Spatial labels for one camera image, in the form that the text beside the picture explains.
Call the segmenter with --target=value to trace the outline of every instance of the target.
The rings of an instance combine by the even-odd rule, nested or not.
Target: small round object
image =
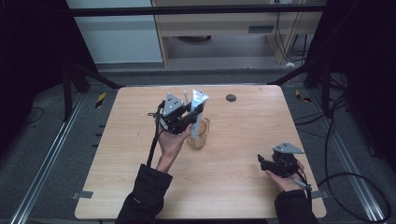
[[[225,97],[225,99],[226,99],[228,102],[234,102],[234,101],[236,101],[236,96],[235,96],[234,94],[228,94],[228,95]]]

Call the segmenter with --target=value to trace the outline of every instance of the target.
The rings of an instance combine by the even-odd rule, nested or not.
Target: black sleeve
[[[280,224],[318,223],[309,206],[305,193],[301,189],[281,192],[275,200],[277,218]]]
[[[134,190],[125,199],[116,224],[154,223],[163,210],[163,196],[171,184],[172,176],[141,164]]]

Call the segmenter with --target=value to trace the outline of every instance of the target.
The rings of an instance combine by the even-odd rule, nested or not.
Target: gray floor
[[[212,36],[210,41],[199,39],[174,38],[170,61],[166,68],[139,67],[133,71],[114,73],[106,71],[104,76],[120,84],[138,85],[182,85],[182,84],[231,84],[266,83],[286,75],[292,68],[277,64],[263,35]],[[296,97],[295,90],[302,87],[304,76],[295,78],[283,86],[283,92],[294,119],[320,112],[318,104],[307,103]],[[82,223],[74,216],[77,200],[71,198],[76,191],[82,190],[89,172],[100,133],[110,112],[117,91],[90,79],[91,89],[83,94],[83,102],[76,121],[64,141],[62,150],[55,161],[49,176],[38,195],[28,222],[31,223]],[[106,98],[100,109],[94,107],[98,95],[105,91]],[[309,90],[312,99],[319,99],[320,87]],[[340,95],[332,91],[332,98]],[[34,107],[21,128],[19,135],[11,144],[11,154],[1,160],[0,166],[0,223],[8,223],[21,200],[28,191],[46,158],[52,141],[59,132],[63,115],[62,86],[43,91],[35,98]],[[296,123],[311,120],[298,119]],[[325,138],[328,131],[326,119],[319,119],[307,125],[298,125],[306,155],[314,171],[316,181],[325,178]],[[388,164],[369,153],[369,146],[362,136],[353,114],[347,105],[334,113],[334,123],[350,158],[344,162],[339,143],[332,135],[327,151],[329,174],[337,174],[355,165],[360,174],[376,183],[387,196],[392,206],[396,205],[394,189],[396,174]],[[350,177],[339,177],[331,181],[334,194],[348,208],[359,216],[366,217],[361,198]],[[370,190],[379,207],[386,213],[381,197]],[[345,212],[332,197],[324,199],[328,215],[320,223],[362,223]],[[235,223],[261,223],[259,220],[235,221]],[[396,223],[392,216],[388,223]]]

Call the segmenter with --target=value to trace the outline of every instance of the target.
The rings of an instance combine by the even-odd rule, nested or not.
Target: table top
[[[272,147],[289,142],[303,148],[282,90],[278,86],[161,86],[119,90],[97,148],[76,217],[115,219],[134,187],[139,166],[146,163],[155,132],[153,117],[168,92],[184,99],[186,90],[209,95],[203,118],[210,119],[206,144],[191,149],[185,143],[169,174],[173,181],[157,218],[271,218],[276,217],[276,185],[261,170],[257,154],[271,160]],[[236,101],[228,102],[233,94]],[[157,146],[152,167],[161,155]],[[308,183],[318,189],[304,154]],[[324,217],[323,201],[313,211]]]

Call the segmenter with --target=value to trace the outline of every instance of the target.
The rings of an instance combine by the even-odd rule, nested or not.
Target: wire
[[[296,128],[298,131],[301,131],[301,132],[304,132],[304,133],[308,133],[308,134],[311,134],[311,135],[313,135],[313,136],[315,136],[315,137],[319,137],[319,138],[326,138],[326,136],[320,136],[320,135],[318,135],[318,134],[315,134],[315,133],[311,133],[311,132],[309,132],[309,131],[306,131],[306,130],[304,130],[304,129],[299,129],[299,128]]]
[[[34,119],[34,120],[32,120],[32,121],[23,123],[23,125],[30,125],[30,124],[36,123],[38,120],[40,120],[41,118],[43,118],[43,116],[44,116],[44,109],[43,109],[43,108],[35,106],[35,107],[32,107],[32,109],[41,110],[41,115],[40,115],[37,119]]]
[[[157,143],[158,143],[158,138],[160,137],[160,134],[163,133],[163,131],[161,131],[160,133],[158,133],[158,131],[160,129],[160,117],[161,117],[160,110],[161,110],[161,108],[163,108],[164,104],[165,104],[165,101],[163,101],[162,103],[160,103],[158,105],[156,113],[148,113],[149,116],[152,116],[155,118],[155,134],[154,134],[154,137],[152,138],[151,148],[150,148],[149,154],[148,154],[148,161],[146,162],[147,167],[151,167],[151,162],[152,162],[152,158],[154,156],[155,147],[157,146]]]
[[[305,116],[303,116],[303,117],[294,119],[294,121],[299,120],[299,119],[306,119],[306,118],[309,118],[309,117],[312,117],[312,116],[315,116],[315,115],[319,115],[319,114],[322,115],[323,113],[322,113],[322,112],[318,112],[318,113],[311,114],[311,115],[305,115]]]
[[[323,118],[325,115],[324,114],[322,114],[322,115],[320,115],[319,117],[316,117],[316,118],[314,118],[314,119],[311,119],[311,120],[309,120],[309,121],[306,121],[306,122],[301,122],[301,123],[295,123],[294,125],[305,125],[305,124],[309,124],[309,123],[312,123],[312,122],[314,122],[314,121],[317,121],[317,120],[319,120],[319,119],[321,119],[321,118]]]
[[[280,18],[280,12],[277,12],[277,13],[276,13],[275,42],[276,42],[277,47],[278,47],[279,50],[280,50],[280,53],[282,54],[283,59],[285,59],[285,60],[286,60],[287,62],[289,62],[289,63],[294,63],[294,62],[301,61],[302,59],[292,59],[292,58],[290,58],[290,57],[287,55],[286,48],[285,48],[285,44],[284,44],[284,42],[283,42],[283,38],[282,38],[282,35],[281,35],[281,33],[280,33],[280,30],[279,30],[279,18]],[[281,41],[281,43],[282,43],[283,49],[279,46],[279,43],[277,42],[277,34],[279,35],[279,38],[280,38],[280,41]]]
[[[306,191],[306,198],[308,200],[309,207],[311,207],[311,209],[312,209],[312,188],[311,188],[311,185],[308,184],[304,170],[300,166],[298,168],[303,173],[304,176],[302,176],[299,172],[296,172],[296,174],[303,180],[303,182],[306,185],[306,187],[304,188]]]
[[[291,52],[292,52],[294,55],[296,55],[296,56],[301,56],[301,57],[302,57],[302,58],[301,58],[301,63],[302,63],[302,65],[303,65],[303,64],[304,64],[304,61],[305,61],[305,59],[306,59],[306,53],[307,53],[307,51],[306,51],[306,39],[307,39],[308,35],[305,35],[303,50],[298,50],[298,51],[296,51],[296,50],[294,49],[294,46],[295,46],[295,44],[296,44],[296,42],[297,42],[298,37],[299,37],[299,35],[296,35],[295,38],[294,38],[293,45],[291,46]]]
[[[333,199],[335,200],[335,202],[342,207],[345,211],[347,211],[350,215],[352,215],[353,217],[355,217],[356,219],[360,220],[360,221],[365,221],[365,222],[370,222],[370,223],[382,223],[385,222],[386,220],[388,220],[390,218],[390,214],[391,214],[391,208],[390,208],[390,203],[388,201],[388,199],[385,197],[384,193],[381,191],[381,189],[379,187],[377,187],[372,181],[370,181],[369,179],[367,179],[364,176],[361,175],[357,175],[357,174],[352,174],[352,173],[340,173],[340,174],[336,174],[336,175],[329,175],[329,169],[328,169],[328,145],[329,145],[329,139],[330,139],[330,135],[331,135],[331,129],[332,126],[334,125],[334,117],[333,117],[333,112],[335,111],[335,108],[337,108],[337,105],[341,102],[343,102],[343,100],[345,100],[344,95],[340,96],[337,100],[334,101],[334,104],[332,105],[332,110],[331,110],[331,123],[330,123],[330,127],[329,127],[329,131],[327,133],[326,136],[326,140],[325,140],[325,151],[324,151],[324,157],[325,157],[325,179],[320,181],[318,186],[322,185],[323,183],[327,183],[327,187],[329,189],[330,194],[332,195]],[[381,197],[384,199],[384,201],[387,204],[387,208],[388,208],[388,213],[387,215],[380,220],[376,220],[376,221],[372,221],[370,219],[367,219],[365,217],[360,217],[359,215],[356,215],[355,213],[353,213],[352,211],[350,211],[349,209],[347,209],[335,196],[334,192],[332,191],[332,186],[330,184],[330,179],[335,178],[337,176],[340,175],[354,175],[354,176],[358,176],[360,178],[365,179],[368,183],[370,183],[370,185],[372,185],[372,187],[375,188],[375,190],[381,195]]]

